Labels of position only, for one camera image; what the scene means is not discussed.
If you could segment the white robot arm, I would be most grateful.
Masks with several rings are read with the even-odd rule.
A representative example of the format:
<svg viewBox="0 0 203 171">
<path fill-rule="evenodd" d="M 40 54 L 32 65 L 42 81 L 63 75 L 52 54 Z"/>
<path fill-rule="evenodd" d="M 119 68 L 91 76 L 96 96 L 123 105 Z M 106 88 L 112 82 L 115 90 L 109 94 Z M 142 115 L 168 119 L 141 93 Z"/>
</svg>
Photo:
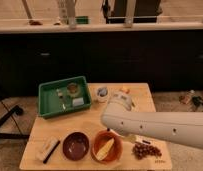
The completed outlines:
<svg viewBox="0 0 203 171">
<path fill-rule="evenodd" d="M 121 135 L 141 135 L 203 149 L 203 112 L 136 112 L 129 94 L 116 91 L 101 123 Z"/>
</svg>

